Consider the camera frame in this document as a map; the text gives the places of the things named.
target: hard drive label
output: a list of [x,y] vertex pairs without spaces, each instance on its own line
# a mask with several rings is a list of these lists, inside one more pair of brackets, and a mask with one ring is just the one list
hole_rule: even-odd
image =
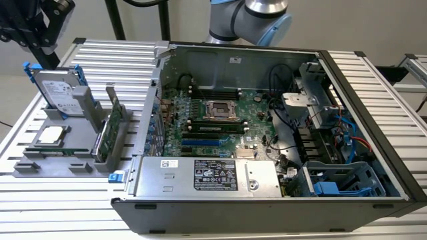
[[79,101],[74,99],[73,86],[63,81],[43,81],[43,85],[54,104],[65,114],[83,115]]

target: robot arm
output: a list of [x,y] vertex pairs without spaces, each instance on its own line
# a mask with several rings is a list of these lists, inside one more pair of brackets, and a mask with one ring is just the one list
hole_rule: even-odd
[[57,42],[75,6],[73,0],[0,0],[0,40],[14,40],[29,49],[45,69],[53,70],[61,63]]
[[211,0],[207,43],[234,44],[241,38],[275,46],[293,22],[289,0]]

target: motherboard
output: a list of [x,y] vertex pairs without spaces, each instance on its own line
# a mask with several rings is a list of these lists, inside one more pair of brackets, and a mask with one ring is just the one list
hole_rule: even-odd
[[209,93],[191,95],[177,89],[163,92],[166,157],[215,157],[269,160],[277,152],[267,139],[275,136],[269,100],[245,90],[230,99]]

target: green circuit board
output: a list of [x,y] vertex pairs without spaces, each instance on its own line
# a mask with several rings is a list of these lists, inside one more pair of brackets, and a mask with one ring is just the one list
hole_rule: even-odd
[[263,136],[270,140],[275,136],[275,127],[269,119],[269,102],[262,99],[261,102],[255,101],[255,97],[262,97],[262,93],[257,91],[243,91],[239,100],[234,100],[235,113],[239,121],[247,121],[249,131],[243,134],[225,133],[219,134],[219,146],[205,146],[205,145],[182,145],[183,135],[190,133],[187,121],[189,118],[202,122],[207,112],[206,105],[207,101],[215,101],[213,99],[193,99],[182,91],[178,92],[175,89],[169,89],[163,92],[163,99],[171,100],[174,103],[169,109],[167,116],[178,116],[174,121],[166,120],[166,143],[165,152],[166,157],[221,157],[221,158],[238,158],[238,150],[254,150],[257,160],[269,160],[269,157],[277,156],[277,152],[267,152],[267,147],[263,145]]
[[109,154],[113,152],[117,144],[121,121],[122,121],[122,106],[119,103],[119,99],[115,98],[113,101],[110,119],[105,126],[105,132],[102,134],[102,139],[99,144],[99,152],[105,160],[107,159]]

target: cpu socket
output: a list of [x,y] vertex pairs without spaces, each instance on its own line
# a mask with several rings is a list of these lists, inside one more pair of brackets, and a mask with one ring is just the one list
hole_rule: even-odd
[[237,104],[234,101],[207,101],[206,102],[206,116],[210,120],[230,120],[237,121]]

